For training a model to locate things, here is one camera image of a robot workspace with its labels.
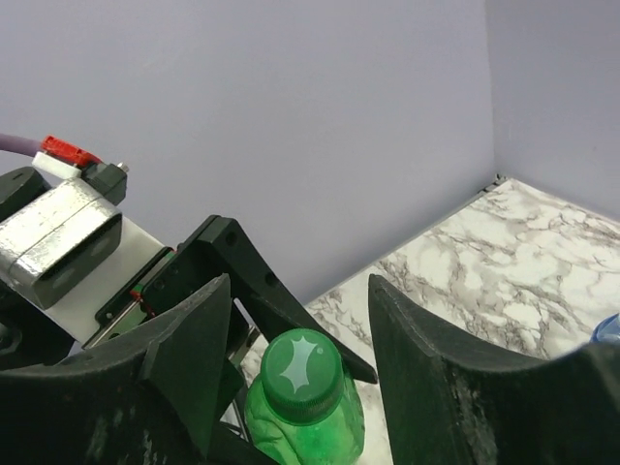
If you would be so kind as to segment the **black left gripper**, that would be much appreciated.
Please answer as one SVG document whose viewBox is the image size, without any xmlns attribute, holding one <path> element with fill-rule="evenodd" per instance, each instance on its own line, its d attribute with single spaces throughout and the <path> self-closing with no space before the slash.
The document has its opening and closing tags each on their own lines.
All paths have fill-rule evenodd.
<svg viewBox="0 0 620 465">
<path fill-rule="evenodd" d="M 211 215 L 175 249 L 164 248 L 96 313 L 100 328 L 84 343 L 93 348 L 172 309 L 211 279 L 227 274 L 265 339 L 310 328 L 333 342 L 353 377 L 376 385 L 366 360 L 317 322 L 275 275 L 234 218 Z"/>
</svg>

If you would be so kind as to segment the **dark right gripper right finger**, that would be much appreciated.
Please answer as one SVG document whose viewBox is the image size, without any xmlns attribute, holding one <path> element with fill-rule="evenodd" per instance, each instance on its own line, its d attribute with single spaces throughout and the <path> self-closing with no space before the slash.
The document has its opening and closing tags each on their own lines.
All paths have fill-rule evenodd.
<svg viewBox="0 0 620 465">
<path fill-rule="evenodd" d="M 619 348 L 552 360 L 488 343 L 382 276 L 368 310 L 396 464 L 615 464 Z"/>
</svg>

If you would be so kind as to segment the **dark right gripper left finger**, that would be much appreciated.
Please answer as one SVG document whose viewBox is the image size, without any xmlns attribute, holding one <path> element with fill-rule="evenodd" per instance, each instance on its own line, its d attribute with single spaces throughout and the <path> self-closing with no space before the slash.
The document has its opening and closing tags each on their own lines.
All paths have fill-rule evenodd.
<svg viewBox="0 0 620 465">
<path fill-rule="evenodd" d="M 231 283 L 51 365 L 1 375 L 5 464 L 215 464 Z"/>
</svg>

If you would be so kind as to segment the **green plastic bottle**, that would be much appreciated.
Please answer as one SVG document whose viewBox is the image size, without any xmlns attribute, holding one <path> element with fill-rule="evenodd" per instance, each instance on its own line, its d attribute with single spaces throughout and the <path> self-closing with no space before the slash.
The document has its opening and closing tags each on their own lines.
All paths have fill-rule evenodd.
<svg viewBox="0 0 620 465">
<path fill-rule="evenodd" d="M 279 464 L 356 464 L 364 450 L 363 408 L 348 373 L 334 410 L 302 425 L 287 423 L 271 411 L 257 378 L 248 389 L 245 422 L 253 445 Z"/>
</svg>

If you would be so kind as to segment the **green bottle cap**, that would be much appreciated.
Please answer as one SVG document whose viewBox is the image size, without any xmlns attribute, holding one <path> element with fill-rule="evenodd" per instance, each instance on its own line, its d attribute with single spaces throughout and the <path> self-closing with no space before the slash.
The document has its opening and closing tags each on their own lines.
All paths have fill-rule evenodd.
<svg viewBox="0 0 620 465">
<path fill-rule="evenodd" d="M 267 346 L 261 382 L 276 416 L 295 425 L 325 419 L 344 390 L 342 357 L 324 334 L 308 328 L 286 331 Z"/>
</svg>

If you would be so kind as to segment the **blue label Pocari bottle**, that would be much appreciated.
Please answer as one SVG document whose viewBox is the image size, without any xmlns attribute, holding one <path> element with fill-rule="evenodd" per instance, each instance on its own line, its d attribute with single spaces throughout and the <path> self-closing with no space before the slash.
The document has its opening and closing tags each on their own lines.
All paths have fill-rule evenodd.
<svg viewBox="0 0 620 465">
<path fill-rule="evenodd" d="M 619 314 L 609 316 L 595 327 L 592 342 L 620 344 L 620 317 Z"/>
</svg>

